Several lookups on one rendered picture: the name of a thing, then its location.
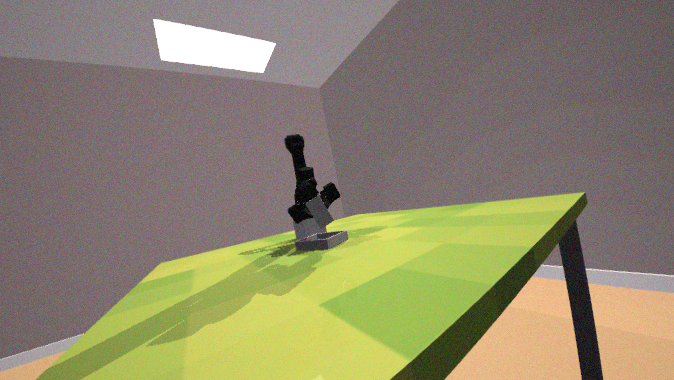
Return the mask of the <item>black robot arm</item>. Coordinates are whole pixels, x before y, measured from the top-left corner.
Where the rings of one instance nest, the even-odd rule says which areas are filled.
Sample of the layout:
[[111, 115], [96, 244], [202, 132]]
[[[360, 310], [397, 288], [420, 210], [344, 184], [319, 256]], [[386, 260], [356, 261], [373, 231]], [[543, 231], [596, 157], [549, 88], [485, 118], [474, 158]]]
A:
[[[296, 176], [295, 204], [305, 203], [307, 196], [312, 193], [318, 193], [318, 185], [314, 178], [313, 167], [306, 167], [303, 147], [304, 138], [300, 134], [286, 135], [284, 138], [287, 150], [292, 154], [293, 165]], [[297, 202], [298, 201], [298, 202]]]

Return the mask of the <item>white square cup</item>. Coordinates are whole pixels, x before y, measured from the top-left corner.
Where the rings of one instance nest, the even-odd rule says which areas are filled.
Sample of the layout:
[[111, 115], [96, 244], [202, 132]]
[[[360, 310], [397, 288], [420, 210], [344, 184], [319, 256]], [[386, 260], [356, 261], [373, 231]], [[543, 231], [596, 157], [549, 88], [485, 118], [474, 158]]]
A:
[[305, 205], [321, 229], [334, 221], [319, 195], [305, 203]]

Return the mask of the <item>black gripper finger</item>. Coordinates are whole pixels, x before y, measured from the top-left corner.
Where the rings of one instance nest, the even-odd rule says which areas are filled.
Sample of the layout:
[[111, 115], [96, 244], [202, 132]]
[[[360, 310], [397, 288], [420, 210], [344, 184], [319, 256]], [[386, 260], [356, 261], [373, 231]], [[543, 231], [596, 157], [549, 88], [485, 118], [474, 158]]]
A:
[[[322, 191], [319, 192], [319, 193], [320, 193], [320, 195], [321, 195], [321, 197], [322, 197], [322, 199], [323, 199], [323, 202], [324, 202], [326, 208], [328, 209], [329, 206], [334, 202], [333, 198], [331, 197], [331, 195], [330, 195], [330, 193], [329, 193], [329, 191], [328, 191], [327, 189], [324, 189], [324, 190], [322, 190]], [[331, 199], [330, 199], [330, 198], [331, 198]]]
[[[296, 209], [297, 209], [297, 211], [299, 212], [299, 214], [301, 215], [301, 217], [302, 217], [304, 220], [309, 219], [309, 218], [314, 218], [314, 217], [312, 216], [312, 214], [310, 213], [310, 211], [305, 207], [305, 205], [304, 205], [303, 203], [301, 203], [300, 205], [298, 205], [298, 206], [296, 207]], [[300, 211], [299, 211], [299, 210], [300, 210]]]

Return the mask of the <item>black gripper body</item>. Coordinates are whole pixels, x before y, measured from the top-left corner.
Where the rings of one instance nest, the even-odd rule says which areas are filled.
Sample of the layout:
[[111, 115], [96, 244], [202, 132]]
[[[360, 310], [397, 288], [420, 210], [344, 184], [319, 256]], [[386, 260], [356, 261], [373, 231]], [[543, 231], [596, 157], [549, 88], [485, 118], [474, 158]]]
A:
[[[323, 189], [327, 189], [327, 190], [329, 191], [329, 193], [330, 193], [330, 195], [331, 195], [331, 197], [333, 198], [334, 201], [340, 197], [340, 194], [339, 194], [339, 192], [338, 192], [336, 186], [335, 186], [334, 183], [332, 183], [332, 182], [330, 182], [330, 183], [328, 183], [327, 185], [325, 185], [325, 186], [323, 187]], [[316, 196], [318, 196], [318, 193], [315, 193], [315, 192], [314, 192], [314, 193], [310, 194], [309, 196], [307, 196], [306, 198], [304, 198], [304, 200], [307, 199], [305, 203], [307, 203], [307, 202], [310, 201], [311, 199], [315, 198]], [[303, 204], [305, 205], [305, 203], [303, 203]], [[300, 204], [301, 204], [301, 203], [300, 203]], [[298, 204], [298, 205], [300, 205], [300, 204]], [[298, 205], [297, 205], [297, 204], [294, 204], [293, 206], [291, 206], [290, 208], [288, 208], [288, 213], [289, 213], [289, 215], [292, 217], [292, 219], [294, 220], [294, 222], [297, 223], [297, 224], [304, 220], [304, 219], [301, 217], [301, 215], [299, 214], [299, 212], [297, 211], [297, 209], [296, 209], [296, 207], [297, 207]], [[307, 208], [306, 205], [305, 205], [305, 207]], [[307, 209], [308, 209], [308, 208], [307, 208]]]

